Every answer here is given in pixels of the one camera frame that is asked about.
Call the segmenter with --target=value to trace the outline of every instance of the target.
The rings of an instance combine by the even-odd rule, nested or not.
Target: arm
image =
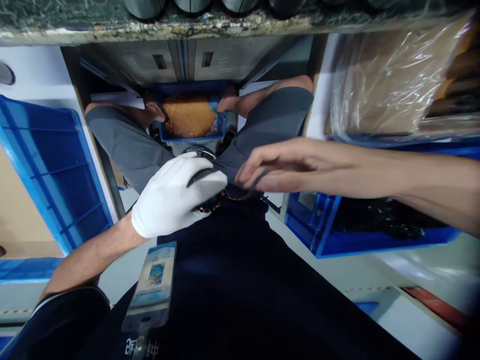
[[[161,167],[150,179],[133,209],[117,224],[83,243],[56,268],[40,300],[97,283],[116,259],[148,239],[189,227],[208,213],[192,211],[227,186],[227,177],[216,171],[187,187],[192,176],[213,167],[189,152]]]
[[[480,236],[480,162],[457,156],[358,147],[309,138],[254,149],[235,180],[264,192],[391,197]]]
[[[82,285],[97,283],[99,276],[119,257],[149,239],[132,225],[132,212],[118,223],[76,248],[56,268],[40,299]]]

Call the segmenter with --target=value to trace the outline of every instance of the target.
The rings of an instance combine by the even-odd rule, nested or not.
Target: gray shorts
[[[234,182],[239,168],[259,146],[299,134],[313,95],[301,87],[285,87],[265,97],[248,113],[245,126],[213,166]],[[141,194],[150,178],[173,156],[124,111],[99,106],[86,115],[90,130],[128,183]]]

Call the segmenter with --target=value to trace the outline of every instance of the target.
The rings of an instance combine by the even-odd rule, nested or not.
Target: id badge
[[[159,328],[169,317],[177,242],[148,249],[140,279],[123,320],[123,332]]]

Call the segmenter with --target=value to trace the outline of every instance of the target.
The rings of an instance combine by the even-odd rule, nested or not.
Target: blue storage box
[[[112,225],[75,111],[0,95],[0,143],[65,256]],[[0,283],[46,281],[59,262],[0,258]]]
[[[179,96],[186,94],[208,94],[208,105],[210,108],[216,109],[218,102],[223,97],[227,89],[228,81],[224,80],[209,80],[209,81],[181,81],[181,82],[166,82],[156,83],[153,86],[153,94],[155,100],[162,106],[164,99],[171,96]],[[225,136],[225,117],[226,112],[217,114],[214,124],[216,131],[204,137],[176,137],[167,130],[165,123],[160,125],[160,138],[163,142],[182,142],[208,139],[223,139]]]
[[[398,148],[432,154],[463,156],[480,160],[480,143],[436,142]],[[317,258],[330,258],[372,252],[421,248],[447,244],[460,231],[453,227],[424,230],[420,239],[395,239],[383,232],[331,232],[341,196],[316,195],[301,199],[301,193],[290,195],[285,224]]]

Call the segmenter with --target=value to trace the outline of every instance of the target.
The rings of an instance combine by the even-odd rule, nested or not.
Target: metal cylinder
[[[347,0],[323,0],[324,3],[327,3],[329,5],[342,5],[347,2]]]
[[[221,0],[231,12],[242,14],[253,9],[259,0]]]
[[[199,13],[207,8],[211,0],[175,0],[175,4],[186,13]]]
[[[167,0],[123,0],[130,14],[139,19],[152,19],[163,10]]]
[[[368,0],[368,2],[375,9],[385,10],[395,5],[396,3],[399,3],[400,0]]]
[[[282,17],[290,17],[299,12],[307,0],[268,0],[273,11]]]

